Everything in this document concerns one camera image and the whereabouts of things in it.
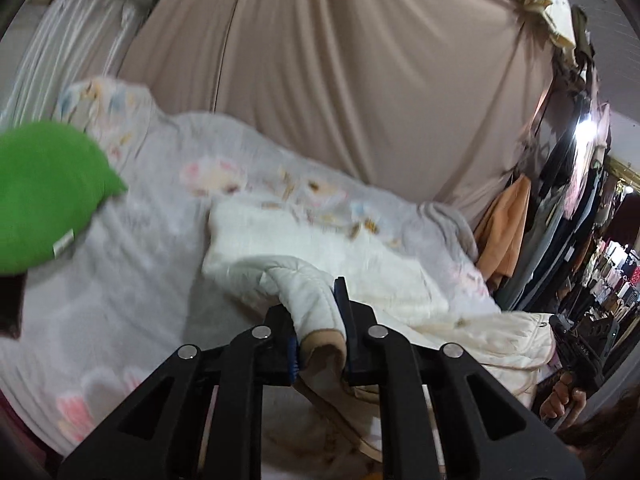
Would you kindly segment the person's right hand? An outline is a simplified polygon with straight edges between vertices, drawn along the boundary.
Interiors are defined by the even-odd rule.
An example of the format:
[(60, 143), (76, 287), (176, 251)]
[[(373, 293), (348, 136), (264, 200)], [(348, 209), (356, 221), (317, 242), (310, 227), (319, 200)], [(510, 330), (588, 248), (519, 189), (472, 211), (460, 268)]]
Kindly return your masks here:
[(563, 372), (539, 409), (539, 415), (544, 422), (551, 420), (560, 423), (558, 430), (573, 426), (587, 405), (585, 391), (577, 388), (575, 382), (572, 373)]

